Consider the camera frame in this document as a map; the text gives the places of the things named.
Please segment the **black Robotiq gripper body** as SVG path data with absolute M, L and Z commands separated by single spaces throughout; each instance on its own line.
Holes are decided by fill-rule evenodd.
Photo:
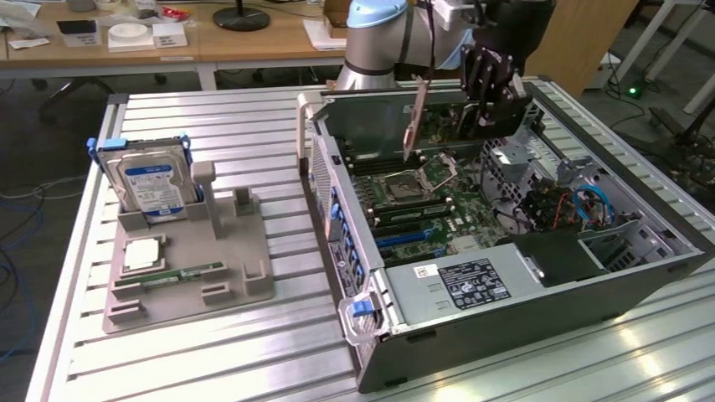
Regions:
M 482 1 L 485 26 L 473 30 L 478 48 L 502 56 L 510 56 L 518 71 L 540 46 L 554 1 Z

